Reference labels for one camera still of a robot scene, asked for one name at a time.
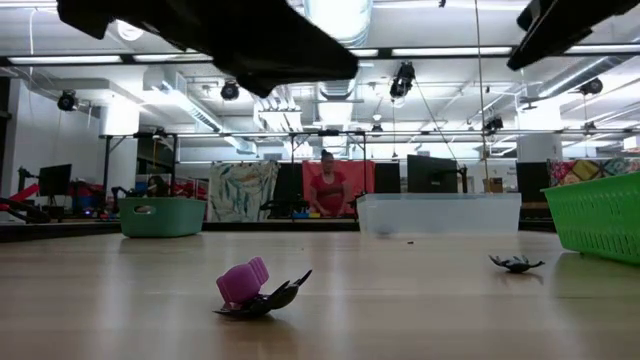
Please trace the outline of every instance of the teal plastic bin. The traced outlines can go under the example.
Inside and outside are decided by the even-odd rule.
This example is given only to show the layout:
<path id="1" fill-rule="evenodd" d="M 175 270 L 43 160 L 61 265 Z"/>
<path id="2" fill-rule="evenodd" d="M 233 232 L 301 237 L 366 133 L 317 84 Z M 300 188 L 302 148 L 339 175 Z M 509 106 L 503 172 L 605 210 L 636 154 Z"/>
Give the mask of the teal plastic bin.
<path id="1" fill-rule="evenodd" d="M 206 202 L 186 198 L 118 199 L 122 233 L 128 237 L 178 237 L 202 230 Z"/>

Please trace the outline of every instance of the table surface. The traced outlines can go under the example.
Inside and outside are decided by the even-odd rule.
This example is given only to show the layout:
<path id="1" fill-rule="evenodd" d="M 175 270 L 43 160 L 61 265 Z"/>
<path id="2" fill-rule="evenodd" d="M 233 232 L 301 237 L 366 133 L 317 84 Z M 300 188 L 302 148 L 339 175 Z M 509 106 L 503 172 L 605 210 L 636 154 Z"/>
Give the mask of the table surface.
<path id="1" fill-rule="evenodd" d="M 104 235 L 0 244 L 0 358 L 640 359 L 640 269 L 563 253 L 555 235 Z M 488 254 L 547 265 L 505 274 Z M 262 256 L 288 307 L 224 319 L 215 279 Z"/>

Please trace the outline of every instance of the pillar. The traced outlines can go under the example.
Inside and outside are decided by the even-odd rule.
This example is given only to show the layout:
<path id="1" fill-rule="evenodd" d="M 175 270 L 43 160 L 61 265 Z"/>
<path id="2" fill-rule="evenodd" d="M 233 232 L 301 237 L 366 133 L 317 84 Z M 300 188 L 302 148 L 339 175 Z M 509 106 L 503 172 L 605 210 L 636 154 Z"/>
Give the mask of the pillar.
<path id="1" fill-rule="evenodd" d="M 102 110 L 102 135 L 131 135 L 138 131 L 140 109 L 126 99 L 116 100 Z M 111 140 L 111 147 L 120 139 Z M 125 189 L 135 187 L 136 162 L 138 157 L 138 140 L 127 138 L 109 155 L 109 172 L 107 177 L 107 194 L 114 186 Z"/>
<path id="2" fill-rule="evenodd" d="M 533 104 L 535 109 L 518 109 L 517 126 L 522 130 L 562 129 L 560 104 L 549 99 Z M 546 162 L 562 160 L 562 138 L 560 134 L 532 134 L 518 137 L 518 162 Z"/>

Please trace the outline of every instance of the green basket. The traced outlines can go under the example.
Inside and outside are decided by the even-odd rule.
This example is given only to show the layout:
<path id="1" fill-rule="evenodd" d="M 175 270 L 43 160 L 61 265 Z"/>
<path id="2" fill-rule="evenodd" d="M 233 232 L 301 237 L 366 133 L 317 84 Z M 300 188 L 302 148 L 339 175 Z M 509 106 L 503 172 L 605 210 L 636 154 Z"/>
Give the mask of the green basket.
<path id="1" fill-rule="evenodd" d="M 206 202 L 185 198 L 118 199 L 122 233 L 128 237 L 178 237 L 202 230 Z"/>
<path id="2" fill-rule="evenodd" d="M 565 249 L 640 264 L 640 173 L 543 192 Z"/>

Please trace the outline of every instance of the red curtain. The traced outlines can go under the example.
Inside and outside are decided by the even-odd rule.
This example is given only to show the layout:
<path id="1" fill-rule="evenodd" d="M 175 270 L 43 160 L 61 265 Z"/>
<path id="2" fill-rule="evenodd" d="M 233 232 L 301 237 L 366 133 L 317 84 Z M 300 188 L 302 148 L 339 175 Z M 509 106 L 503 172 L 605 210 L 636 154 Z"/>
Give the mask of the red curtain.
<path id="1" fill-rule="evenodd" d="M 362 193 L 364 190 L 364 171 L 367 170 L 367 192 L 372 193 L 375 189 L 375 166 L 373 161 L 335 161 L 335 171 L 341 172 L 347 178 L 347 183 L 352 186 L 351 198 Z M 311 200 L 311 179 L 322 172 L 322 166 L 319 162 L 302 162 L 302 186 L 304 189 L 304 198 Z M 353 209 L 348 207 L 347 213 L 352 214 Z"/>

